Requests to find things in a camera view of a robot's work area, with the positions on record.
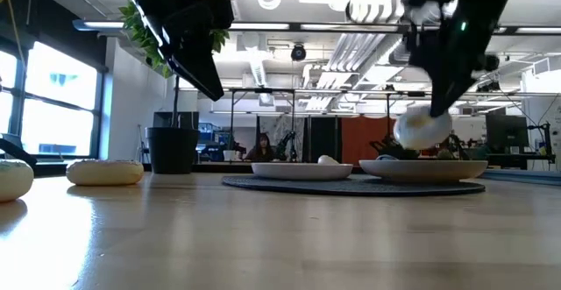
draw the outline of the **wooden table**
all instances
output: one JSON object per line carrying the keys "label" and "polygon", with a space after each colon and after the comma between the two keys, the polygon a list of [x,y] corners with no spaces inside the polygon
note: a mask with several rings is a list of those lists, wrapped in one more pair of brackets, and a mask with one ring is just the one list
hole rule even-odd
{"label": "wooden table", "polygon": [[36,180],[0,206],[0,288],[561,289],[559,187],[481,180],[484,194],[359,198],[222,176]]}

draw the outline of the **white plate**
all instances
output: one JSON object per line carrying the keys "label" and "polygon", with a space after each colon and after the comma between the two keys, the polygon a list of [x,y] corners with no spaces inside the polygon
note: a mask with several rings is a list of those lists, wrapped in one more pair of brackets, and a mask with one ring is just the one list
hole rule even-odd
{"label": "white plate", "polygon": [[252,163],[253,173],[278,180],[342,180],[349,177],[352,164]]}
{"label": "white plate", "polygon": [[480,176],[487,168],[487,161],[362,159],[359,163],[373,176],[414,182],[465,180]]}

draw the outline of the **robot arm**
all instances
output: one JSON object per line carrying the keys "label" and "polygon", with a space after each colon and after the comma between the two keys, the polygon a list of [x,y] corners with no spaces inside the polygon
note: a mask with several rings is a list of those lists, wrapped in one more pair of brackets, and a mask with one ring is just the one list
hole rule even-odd
{"label": "robot arm", "polygon": [[212,60],[212,30],[228,29],[231,0],[132,0],[170,68],[210,99],[224,95]]}
{"label": "robot arm", "polygon": [[295,149],[295,142],[294,142],[295,137],[296,137],[295,131],[287,131],[287,133],[284,135],[284,137],[279,142],[279,144],[277,144],[276,150],[274,152],[275,159],[280,159],[280,160],[287,159],[285,152],[287,150],[288,141],[292,141],[290,146],[290,161],[291,162],[296,161],[296,159],[298,158],[298,154],[296,153],[296,149]]}
{"label": "robot arm", "polygon": [[[452,0],[402,1],[408,15],[427,3],[442,9]],[[426,32],[421,26],[418,30],[411,20],[412,31],[406,35],[409,64],[423,68],[432,80],[431,117],[443,115],[473,85],[473,71],[498,67],[498,59],[485,55],[485,50],[507,1],[458,0],[451,18],[441,15],[435,32]]]}

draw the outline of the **black placemat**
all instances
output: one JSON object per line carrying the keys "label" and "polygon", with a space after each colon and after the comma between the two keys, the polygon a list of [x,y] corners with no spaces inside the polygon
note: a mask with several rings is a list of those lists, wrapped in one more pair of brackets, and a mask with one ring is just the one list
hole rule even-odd
{"label": "black placemat", "polygon": [[224,185],[253,190],[265,190],[294,194],[352,195],[352,196],[428,196],[465,195],[485,191],[485,186],[472,182],[449,183],[393,183],[376,178],[310,181],[271,180],[254,175],[226,176]]}

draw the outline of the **donut-shaped cushion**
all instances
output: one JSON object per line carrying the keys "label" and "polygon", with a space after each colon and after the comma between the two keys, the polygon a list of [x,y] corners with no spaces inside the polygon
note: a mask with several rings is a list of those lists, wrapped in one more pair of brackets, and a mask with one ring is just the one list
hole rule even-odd
{"label": "donut-shaped cushion", "polygon": [[452,131],[452,118],[448,111],[433,118],[430,107],[407,109],[394,125],[397,142],[406,149],[424,150],[443,142]]}
{"label": "donut-shaped cushion", "polygon": [[33,170],[19,159],[0,159],[0,202],[11,202],[32,187]]}
{"label": "donut-shaped cushion", "polygon": [[142,180],[144,167],[134,161],[87,159],[67,167],[67,178],[81,186],[132,185]]}

